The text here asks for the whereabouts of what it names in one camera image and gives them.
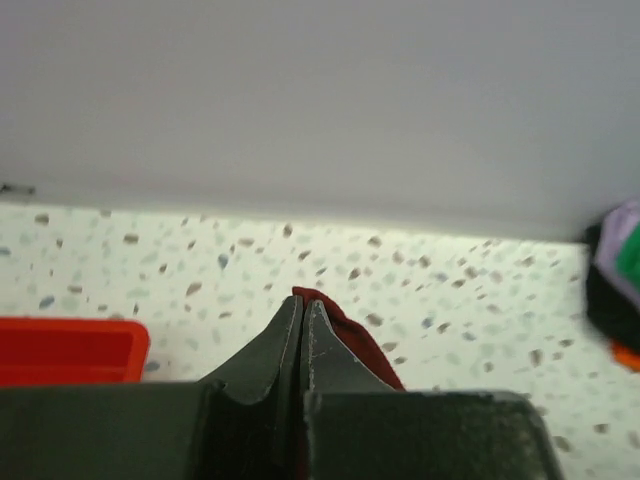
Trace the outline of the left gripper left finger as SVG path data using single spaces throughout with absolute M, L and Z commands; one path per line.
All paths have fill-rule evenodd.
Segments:
M 264 330 L 205 376 L 211 389 L 205 479 L 291 479 L 296 455 L 303 300 L 287 297 Z

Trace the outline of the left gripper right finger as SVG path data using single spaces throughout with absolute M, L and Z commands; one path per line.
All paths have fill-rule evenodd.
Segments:
M 310 479 L 378 479 L 393 430 L 376 415 L 396 391 L 337 337 L 322 302 L 306 309 L 301 351 L 304 452 Z

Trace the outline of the dark red t shirt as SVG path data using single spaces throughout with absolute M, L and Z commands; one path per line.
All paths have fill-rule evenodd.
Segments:
M 334 333 L 349 350 L 382 382 L 396 391 L 405 391 L 404 385 L 373 337 L 361 324 L 348 318 L 334 300 L 321 291 L 301 286 L 294 286 L 292 294 L 301 296 L 305 307 L 313 301 L 322 302 Z

